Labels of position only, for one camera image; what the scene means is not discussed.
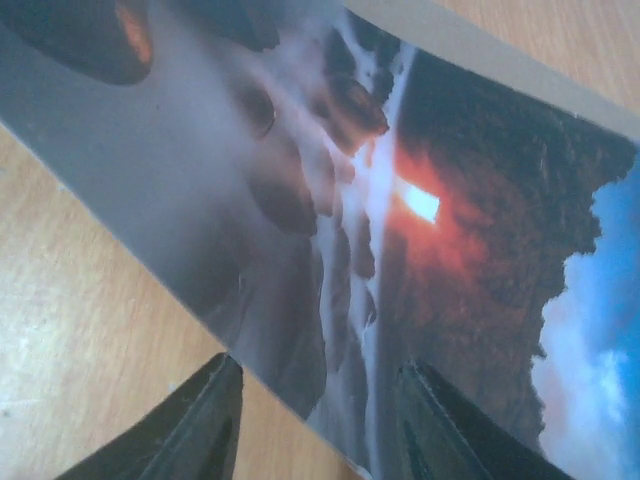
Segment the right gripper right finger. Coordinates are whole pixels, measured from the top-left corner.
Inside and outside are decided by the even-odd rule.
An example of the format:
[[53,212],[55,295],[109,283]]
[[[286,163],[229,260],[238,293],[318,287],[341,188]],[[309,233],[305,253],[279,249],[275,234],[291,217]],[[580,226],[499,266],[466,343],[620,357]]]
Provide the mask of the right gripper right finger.
[[394,399],[401,479],[571,477],[502,429],[428,363],[399,368]]

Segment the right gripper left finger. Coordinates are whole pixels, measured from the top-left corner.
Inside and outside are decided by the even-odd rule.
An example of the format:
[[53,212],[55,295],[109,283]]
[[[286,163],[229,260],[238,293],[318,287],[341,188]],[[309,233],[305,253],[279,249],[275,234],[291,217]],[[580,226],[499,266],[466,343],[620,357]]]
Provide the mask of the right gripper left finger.
[[219,353],[139,422],[60,479],[218,479],[234,474],[243,370]]

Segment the sunset landscape photo white border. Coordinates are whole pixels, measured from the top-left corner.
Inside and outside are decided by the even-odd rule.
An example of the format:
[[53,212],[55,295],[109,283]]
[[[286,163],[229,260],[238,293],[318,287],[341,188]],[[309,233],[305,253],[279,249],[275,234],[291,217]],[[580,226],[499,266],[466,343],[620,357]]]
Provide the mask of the sunset landscape photo white border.
[[5,1],[1,118],[367,477],[409,361],[638,477],[636,139],[341,1]]

